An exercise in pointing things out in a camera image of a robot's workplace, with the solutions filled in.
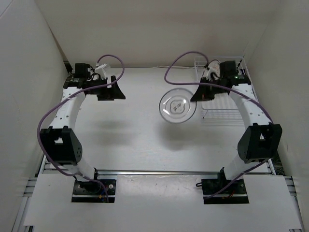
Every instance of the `white board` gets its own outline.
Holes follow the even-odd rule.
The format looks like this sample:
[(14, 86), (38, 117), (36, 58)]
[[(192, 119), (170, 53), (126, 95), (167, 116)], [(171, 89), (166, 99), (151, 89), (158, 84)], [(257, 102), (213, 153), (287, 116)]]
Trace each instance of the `white board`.
[(200, 176), (118, 176), (115, 203), (71, 203), (74, 179), (41, 174), (25, 220), (35, 232), (288, 232), (301, 229), (284, 177), (245, 176), (249, 204), (204, 205)]
[[(201, 106), (182, 124), (159, 113), (161, 97), (175, 86), (166, 69), (126, 69), (118, 82), (126, 100), (98, 101), (88, 95), (76, 120), (83, 157), (100, 170), (218, 172), (238, 155), (244, 126), (205, 126)], [(119, 69), (110, 74), (118, 75)], [(194, 81), (194, 69), (172, 69), (169, 80)], [(195, 92), (197, 86), (184, 86)], [(268, 172), (266, 165), (257, 169)]]
[(112, 53), (127, 67), (150, 67), (188, 50), (249, 58), (280, 0), (36, 2), (72, 64)]

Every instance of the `cable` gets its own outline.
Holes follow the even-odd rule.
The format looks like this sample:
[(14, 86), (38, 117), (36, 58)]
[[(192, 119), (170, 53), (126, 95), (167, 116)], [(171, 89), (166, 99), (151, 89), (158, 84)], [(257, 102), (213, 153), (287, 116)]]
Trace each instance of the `cable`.
[(258, 168), (258, 167), (260, 167), (260, 166), (263, 165), (266, 161), (267, 161), (267, 160), (264, 160), (263, 162), (261, 162), (261, 163), (255, 165), (255, 166), (253, 166), (253, 167), (251, 167), (251, 168), (249, 168), (249, 169), (243, 171), (243, 172), (240, 173), (238, 176), (236, 176), (234, 179), (232, 179), (231, 182), (228, 183), (226, 186), (224, 186), (222, 189), (220, 189), (220, 190), (217, 191), (216, 193), (212, 194), (211, 196), (206, 197), (205, 200), (208, 200), (208, 199), (210, 199), (210, 198), (212, 198), (212, 197), (214, 197), (214, 196), (220, 194), (221, 192), (223, 192), (224, 190), (226, 190), (228, 187), (230, 187), (235, 181), (237, 181), (239, 178), (241, 178), (243, 175), (245, 175), (245, 174), (248, 173), (248, 172), (251, 172), (252, 170), (254, 170), (254, 169)]
[(164, 74), (164, 80), (170, 84), (170, 85), (175, 85), (175, 86), (188, 86), (188, 85), (200, 85), (200, 86), (210, 86), (210, 87), (216, 87), (216, 88), (222, 88), (222, 89), (225, 89), (227, 91), (230, 91), (230, 92), (234, 92), (234, 93), (237, 93), (238, 95), (244, 97), (245, 99), (248, 99), (249, 101), (253, 102), (255, 105), (257, 105), (262, 111), (263, 113), (269, 118), (269, 120), (271, 122), (273, 122), (271, 120), (271, 117), (269, 115), (269, 113), (266, 111), (266, 109), (260, 104), (258, 103), (257, 101), (255, 101), (254, 99), (251, 99), (249, 98), (247, 95), (241, 93), (241, 92), (238, 92), (237, 90), (234, 90), (234, 89), (231, 89), (231, 88), (228, 88), (228, 87), (225, 87), (225, 86), (220, 86), (220, 85), (216, 85), (216, 84), (211, 84), (211, 83), (198, 83), (198, 82), (187, 82), (187, 83), (175, 83), (175, 82), (171, 82), (167, 79), (167, 75), (171, 69), (171, 67), (182, 57), (184, 57), (185, 55), (187, 54), (191, 54), (191, 53), (196, 53), (196, 54), (199, 54), (201, 56), (203, 56), (206, 61), (207, 61), (207, 64), (209, 63), (208, 62), (208, 58), (206, 55), (204, 55), (203, 53), (201, 52), (197, 52), (197, 51), (189, 51), (189, 52), (186, 52), (186, 53), (183, 53), (182, 55), (178, 56), (174, 61), (173, 63), (168, 67), (168, 69), (166, 70), (165, 74)]
[(94, 72), (94, 73), (92, 73), (91, 74), (91, 78), (89, 79), (90, 81), (92, 81), (93, 80), (93, 78), (95, 77), (95, 75), (98, 75), (98, 80), (100, 80), (101, 79), (101, 75), (100, 74), (98, 74), (98, 73), (96, 73), (96, 72)]
[[(243, 94), (243, 93), (241, 93), (241, 92), (238, 92), (238, 91), (236, 91), (236, 90), (234, 90), (234, 89), (231, 89), (231, 88), (228, 88), (228, 87), (225, 87), (225, 86), (216, 85), (216, 84), (211, 84), (211, 83), (198, 83), (198, 82), (175, 83), (175, 82), (169, 81), (169, 80), (167, 79), (167, 75), (168, 75), (168, 73), (169, 73), (171, 67), (172, 67), (180, 58), (184, 57), (184, 56), (187, 55), (187, 54), (192, 54), (192, 53), (199, 54), (199, 55), (203, 56), (203, 57), (206, 59), (207, 65), (209, 64), (208, 57), (207, 57), (206, 55), (204, 55), (203, 53), (201, 53), (201, 52), (189, 51), (189, 52), (183, 53), (182, 55), (178, 56), (178, 57), (172, 62), (172, 64), (169, 66), (169, 68), (166, 70), (166, 72), (165, 72), (165, 74), (164, 74), (164, 80), (165, 80), (168, 84), (170, 84), (170, 85), (175, 85), (175, 86), (187, 86), (187, 85), (210, 86), (210, 87), (222, 88), (222, 89), (225, 89), (225, 90), (227, 90), (227, 91), (234, 92), (234, 93), (236, 93), (236, 94), (238, 94), (238, 95), (244, 97), (245, 99), (247, 99), (247, 100), (253, 102), (255, 105), (257, 105), (257, 106), (263, 111), (263, 113), (269, 118), (269, 120), (270, 120), (271, 122), (273, 122), (272, 119), (271, 119), (271, 117), (270, 117), (270, 115), (269, 115), (269, 113), (266, 111), (266, 109), (265, 109), (260, 103), (258, 103), (258, 102), (255, 101), (254, 99), (251, 99), (251, 98), (249, 98), (247, 95), (245, 95), (245, 94)], [(255, 166), (253, 166), (253, 167), (251, 167), (251, 168), (249, 168), (249, 169), (243, 171), (243, 172), (240, 173), (238, 176), (236, 176), (233, 180), (231, 180), (231, 182), (228, 183), (228, 184), (227, 184), (225, 187), (223, 187), (221, 190), (219, 190), (218, 192), (214, 193), (213, 195), (207, 197), (206, 200), (209, 199), (209, 198), (212, 198), (212, 197), (218, 195), (219, 193), (221, 193), (222, 191), (226, 190), (226, 189), (227, 189), (231, 184), (233, 184), (237, 179), (241, 178), (244, 174), (246, 174), (246, 173), (248, 173), (248, 172), (250, 172), (250, 171), (256, 169), (256, 168), (259, 167), (259, 166), (261, 166), (261, 165), (264, 164), (266, 161), (267, 161), (267, 160), (265, 160), (265, 161), (263, 161), (263, 162), (261, 162), (261, 163), (255, 165)]]
[(48, 160), (49, 162), (51, 162), (51, 164), (52, 164), (61, 174), (66, 175), (66, 176), (76, 176), (76, 175), (80, 175), (80, 176), (82, 176), (84, 179), (86, 179), (86, 180), (88, 180), (88, 181), (92, 181), (92, 182), (95, 182), (95, 183), (99, 183), (99, 184), (102, 186), (102, 188), (105, 190), (105, 193), (106, 193), (106, 195), (107, 195), (106, 188), (105, 188), (105, 186), (104, 186), (100, 181), (97, 181), (97, 180), (94, 180), (94, 179), (90, 179), (89, 177), (84, 176), (84, 175), (82, 175), (81, 173), (73, 173), (73, 174), (70, 174), (70, 173), (66, 173), (65, 171), (63, 171), (62, 169), (60, 169), (60, 168), (57, 166), (57, 164), (52, 160), (52, 158), (48, 155), (47, 151), (45, 150), (45, 148), (44, 148), (44, 146), (43, 146), (43, 143), (42, 143), (42, 141), (41, 141), (41, 138), (40, 138), (40, 130), (41, 130), (42, 123), (44, 122), (44, 120), (45, 120), (53, 111), (55, 111), (55, 110), (58, 109), (60, 106), (62, 106), (63, 104), (65, 104), (65, 103), (66, 103), (67, 101), (69, 101), (71, 98), (75, 97), (77, 94), (82, 93), (82, 92), (85, 92), (85, 91), (97, 89), (97, 88), (102, 88), (102, 87), (111, 86), (111, 85), (115, 84), (115, 83), (123, 76), (123, 74), (124, 74), (124, 72), (125, 72), (125, 66), (124, 66), (124, 63), (122, 62), (122, 60), (121, 60), (119, 57), (117, 57), (117, 56), (110, 55), (110, 54), (106, 54), (106, 55), (101, 56), (101, 57), (98, 59), (97, 63), (99, 63), (100, 60), (101, 60), (102, 58), (104, 58), (104, 57), (114, 57), (114, 58), (116, 58), (117, 60), (119, 60), (119, 62), (121, 63), (121, 66), (122, 66), (122, 72), (121, 72), (121, 74), (119, 75), (119, 77), (118, 77), (116, 80), (114, 80), (113, 82), (108, 83), (108, 84), (104, 84), (104, 85), (100, 85), (100, 86), (93, 86), (93, 87), (81, 89), (81, 90), (79, 90), (79, 91), (77, 91), (77, 92), (71, 94), (68, 98), (64, 99), (62, 102), (60, 102), (60, 103), (59, 103), (58, 105), (56, 105), (54, 108), (52, 108), (51, 110), (49, 110), (49, 111), (42, 117), (42, 119), (39, 121), (39, 124), (38, 124), (38, 127), (37, 127), (37, 139), (38, 139), (39, 145), (40, 145), (40, 147), (41, 147), (43, 153), (45, 154), (47, 160)]

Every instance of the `black bracket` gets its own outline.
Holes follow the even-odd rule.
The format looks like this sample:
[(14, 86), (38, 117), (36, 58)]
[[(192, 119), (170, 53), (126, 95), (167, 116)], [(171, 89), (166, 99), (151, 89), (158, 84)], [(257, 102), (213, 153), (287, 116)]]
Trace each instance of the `black bracket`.
[[(71, 128), (41, 129), (40, 138), (49, 156), (59, 165), (77, 165), (82, 159), (82, 145)], [(62, 142), (56, 143), (58, 139), (62, 139)]]
[(202, 179), (201, 186), (204, 195), (204, 204), (244, 204), (249, 203), (245, 182), (243, 179), (235, 181), (222, 193), (207, 199), (207, 197), (221, 190), (230, 180), (226, 180), (223, 168), (217, 179)]
[[(109, 203), (114, 203), (117, 180), (102, 179), (98, 181), (104, 184), (107, 190)], [(82, 182), (77, 180), (74, 182), (71, 201), (84, 203), (107, 203), (106, 195), (100, 184), (95, 182)]]

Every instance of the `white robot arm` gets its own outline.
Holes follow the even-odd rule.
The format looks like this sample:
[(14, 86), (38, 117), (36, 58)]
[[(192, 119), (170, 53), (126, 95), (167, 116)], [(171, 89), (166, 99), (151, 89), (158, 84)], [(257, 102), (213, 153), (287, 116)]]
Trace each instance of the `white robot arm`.
[[(92, 69), (88, 64), (75, 64), (75, 73), (66, 79), (63, 86), (62, 100), (69, 98), (70, 95), (81, 89), (107, 84), (103, 68), (104, 65)], [(87, 179), (95, 179), (96, 174), (96, 169), (84, 159), (82, 145), (74, 133), (76, 118), (87, 94), (97, 95), (98, 101), (126, 98), (117, 83), (111, 85), (110, 88), (102, 87), (81, 92), (64, 103), (58, 109), (49, 127), (40, 131), (42, 144), (52, 160), (57, 165), (67, 168), (72, 174), (82, 174), (75, 177), (77, 181), (82, 182), (87, 182)]]

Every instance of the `white table surface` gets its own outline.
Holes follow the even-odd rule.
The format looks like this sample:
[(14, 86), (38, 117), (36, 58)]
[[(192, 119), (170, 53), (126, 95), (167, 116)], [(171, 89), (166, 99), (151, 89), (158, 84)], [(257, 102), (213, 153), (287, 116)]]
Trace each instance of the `white table surface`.
[[(88, 95), (75, 133), (90, 165), (104, 170), (217, 172), (237, 155), (243, 126), (210, 126), (200, 105), (187, 122), (170, 124), (160, 115), (161, 97), (176, 86), (164, 82), (166, 69), (126, 69), (118, 82), (126, 100), (97, 101)], [(120, 73), (110, 69), (109, 75)], [(192, 82), (194, 69), (172, 69), (169, 80)], [(193, 93), (197, 86), (184, 86)], [(267, 172), (263, 165), (258, 172)]]
[(35, 232), (289, 232), (300, 229), (283, 176), (246, 175), (249, 204), (204, 205), (200, 176), (121, 176), (115, 203), (71, 203), (74, 178), (40, 174)]

